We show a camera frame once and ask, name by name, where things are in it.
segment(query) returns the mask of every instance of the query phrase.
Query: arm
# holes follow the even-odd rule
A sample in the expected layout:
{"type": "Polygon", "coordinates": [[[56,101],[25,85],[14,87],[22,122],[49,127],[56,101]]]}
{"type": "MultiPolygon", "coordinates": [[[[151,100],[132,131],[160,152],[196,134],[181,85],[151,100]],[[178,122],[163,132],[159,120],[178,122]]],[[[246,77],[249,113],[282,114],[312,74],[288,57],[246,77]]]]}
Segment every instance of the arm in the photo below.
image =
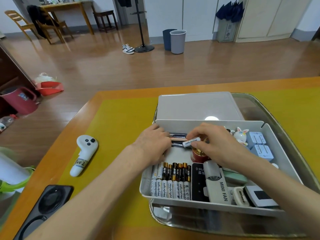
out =
{"type": "Polygon", "coordinates": [[[223,127],[202,123],[187,139],[206,135],[210,143],[193,142],[219,165],[235,170],[259,185],[315,239],[320,239],[320,195],[293,180],[267,160],[250,153],[223,127]]]}
{"type": "Polygon", "coordinates": [[[27,240],[94,239],[103,220],[130,183],[157,164],[171,146],[169,133],[153,124],[73,199],[41,224],[27,240]]]}

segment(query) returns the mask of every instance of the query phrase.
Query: wooden floor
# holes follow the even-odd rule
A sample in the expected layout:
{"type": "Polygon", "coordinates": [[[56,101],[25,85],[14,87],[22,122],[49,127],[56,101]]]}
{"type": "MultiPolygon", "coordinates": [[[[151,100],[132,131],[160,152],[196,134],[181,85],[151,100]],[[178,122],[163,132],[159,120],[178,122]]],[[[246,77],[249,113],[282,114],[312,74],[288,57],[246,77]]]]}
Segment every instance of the wooden floor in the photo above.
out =
{"type": "MultiPolygon", "coordinates": [[[[148,31],[143,27],[148,43],[148,31]]],[[[37,165],[50,145],[79,109],[100,90],[232,83],[318,76],[320,43],[293,39],[218,43],[187,42],[174,55],[155,45],[148,53],[122,53],[121,44],[141,44],[139,28],[75,34],[75,40],[49,45],[25,37],[3,41],[31,77],[46,72],[62,82],[65,91],[46,98],[39,109],[15,121],[0,136],[0,145],[20,155],[23,166],[37,165]]]]}

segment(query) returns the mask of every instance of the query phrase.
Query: white rabbit figurine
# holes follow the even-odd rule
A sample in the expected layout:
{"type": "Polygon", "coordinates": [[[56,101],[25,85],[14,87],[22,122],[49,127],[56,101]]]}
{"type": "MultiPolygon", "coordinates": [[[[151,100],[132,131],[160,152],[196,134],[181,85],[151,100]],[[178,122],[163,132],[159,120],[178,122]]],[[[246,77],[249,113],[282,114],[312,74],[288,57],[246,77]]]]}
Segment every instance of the white rabbit figurine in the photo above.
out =
{"type": "Polygon", "coordinates": [[[248,131],[249,131],[248,129],[241,130],[239,127],[237,127],[237,131],[233,134],[233,137],[241,144],[247,146],[248,143],[246,143],[247,141],[246,133],[248,131]]]}

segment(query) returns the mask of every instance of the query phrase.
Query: red dustpan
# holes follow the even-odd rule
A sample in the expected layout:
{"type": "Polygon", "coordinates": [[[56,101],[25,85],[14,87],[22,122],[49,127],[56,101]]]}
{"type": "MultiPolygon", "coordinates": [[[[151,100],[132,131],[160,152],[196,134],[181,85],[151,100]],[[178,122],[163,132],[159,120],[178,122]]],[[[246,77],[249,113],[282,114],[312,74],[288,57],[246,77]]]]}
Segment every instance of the red dustpan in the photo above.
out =
{"type": "Polygon", "coordinates": [[[43,81],[41,83],[37,83],[36,86],[36,90],[38,90],[42,96],[48,96],[64,91],[62,83],[57,81],[43,81]]]}

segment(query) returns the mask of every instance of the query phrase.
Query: hand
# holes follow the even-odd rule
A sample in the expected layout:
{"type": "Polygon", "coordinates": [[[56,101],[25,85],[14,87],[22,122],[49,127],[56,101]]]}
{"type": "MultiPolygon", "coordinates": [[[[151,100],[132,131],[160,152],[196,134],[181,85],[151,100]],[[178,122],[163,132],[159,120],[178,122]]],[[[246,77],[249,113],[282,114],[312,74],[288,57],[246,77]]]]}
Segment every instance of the hand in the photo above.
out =
{"type": "Polygon", "coordinates": [[[223,126],[202,123],[190,131],[186,139],[190,140],[197,136],[208,137],[210,143],[194,141],[191,146],[203,151],[217,164],[235,171],[251,158],[251,153],[244,148],[223,126]]]}
{"type": "Polygon", "coordinates": [[[132,146],[142,152],[145,167],[155,165],[164,161],[163,153],[171,147],[169,132],[154,123],[142,131],[132,146]]]}

